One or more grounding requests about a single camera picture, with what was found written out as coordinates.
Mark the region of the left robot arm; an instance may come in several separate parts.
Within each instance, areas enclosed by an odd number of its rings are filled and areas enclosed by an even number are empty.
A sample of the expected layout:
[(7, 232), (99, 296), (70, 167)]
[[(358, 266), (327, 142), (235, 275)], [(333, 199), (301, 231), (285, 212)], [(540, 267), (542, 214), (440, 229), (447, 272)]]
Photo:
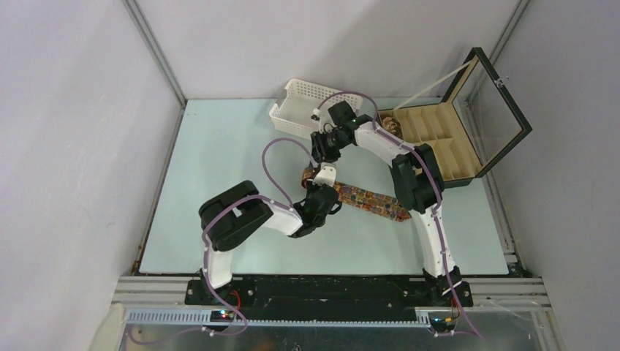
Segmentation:
[(338, 192), (326, 184), (311, 185), (303, 200), (288, 206), (261, 195), (250, 180), (206, 201), (198, 211), (205, 243), (203, 295), (217, 305), (228, 301), (233, 251), (259, 229), (302, 238), (341, 207)]

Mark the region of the colourful patterned tie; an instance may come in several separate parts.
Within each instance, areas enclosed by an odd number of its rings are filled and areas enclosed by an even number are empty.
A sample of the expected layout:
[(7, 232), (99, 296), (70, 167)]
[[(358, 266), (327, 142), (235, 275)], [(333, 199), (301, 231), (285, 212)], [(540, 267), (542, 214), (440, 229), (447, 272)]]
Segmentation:
[[(307, 190), (312, 184), (312, 179), (320, 165), (307, 167), (303, 171), (301, 185)], [(395, 222), (405, 222), (411, 219), (411, 214), (403, 207), (396, 198), (382, 195), (376, 192), (362, 189), (357, 186), (335, 182), (333, 188), (339, 193), (339, 199), (343, 205), (375, 214)]]

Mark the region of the white perforated plastic basket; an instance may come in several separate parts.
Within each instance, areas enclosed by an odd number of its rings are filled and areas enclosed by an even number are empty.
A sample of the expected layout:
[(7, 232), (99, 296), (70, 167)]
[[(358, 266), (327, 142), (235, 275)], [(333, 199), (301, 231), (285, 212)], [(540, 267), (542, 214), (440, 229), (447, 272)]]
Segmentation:
[[(318, 132), (326, 122), (332, 122), (328, 108), (340, 101), (346, 101), (355, 112), (363, 104), (363, 98), (358, 95), (341, 94), (334, 88), (292, 79), (268, 115), (275, 129), (308, 140), (312, 132)], [(310, 119), (315, 108), (322, 112), (319, 123)]]

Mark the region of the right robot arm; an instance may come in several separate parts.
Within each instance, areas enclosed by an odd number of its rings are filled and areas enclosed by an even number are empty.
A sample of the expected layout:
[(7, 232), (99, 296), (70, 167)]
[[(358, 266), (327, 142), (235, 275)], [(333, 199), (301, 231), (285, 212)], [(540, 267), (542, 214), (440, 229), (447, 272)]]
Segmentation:
[(396, 199), (412, 215), (423, 246), (423, 273), (429, 280), (426, 298), (433, 305), (445, 305), (462, 278), (447, 244), (442, 215), (445, 185), (432, 147), (397, 138), (375, 117), (357, 115), (346, 101), (329, 107), (328, 114), (328, 129), (311, 134), (313, 159), (333, 164), (342, 149), (357, 146), (387, 163)]

